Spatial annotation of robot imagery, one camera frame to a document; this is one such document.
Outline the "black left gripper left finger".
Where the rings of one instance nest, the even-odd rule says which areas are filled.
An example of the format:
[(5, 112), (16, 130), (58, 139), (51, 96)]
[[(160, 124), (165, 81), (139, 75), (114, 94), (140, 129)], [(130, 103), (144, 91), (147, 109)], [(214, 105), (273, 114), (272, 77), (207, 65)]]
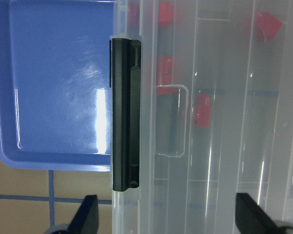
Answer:
[(70, 234), (96, 234), (99, 228), (97, 195), (87, 195), (68, 226)]

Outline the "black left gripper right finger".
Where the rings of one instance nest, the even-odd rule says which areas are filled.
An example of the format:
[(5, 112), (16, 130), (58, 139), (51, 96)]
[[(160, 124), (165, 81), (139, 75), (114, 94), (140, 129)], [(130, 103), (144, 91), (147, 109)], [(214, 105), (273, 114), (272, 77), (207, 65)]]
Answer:
[(247, 193), (236, 193), (235, 224), (241, 234), (277, 234), (278, 226)]

